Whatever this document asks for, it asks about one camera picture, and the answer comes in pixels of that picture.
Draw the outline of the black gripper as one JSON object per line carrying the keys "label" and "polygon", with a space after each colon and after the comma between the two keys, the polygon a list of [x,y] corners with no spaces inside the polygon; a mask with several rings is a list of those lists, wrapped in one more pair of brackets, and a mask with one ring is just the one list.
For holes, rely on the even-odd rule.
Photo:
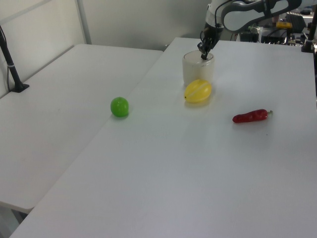
{"label": "black gripper", "polygon": [[205,23],[204,29],[200,32],[201,42],[197,44],[201,52],[201,58],[206,60],[209,52],[216,46],[222,33],[221,24],[209,25]]}

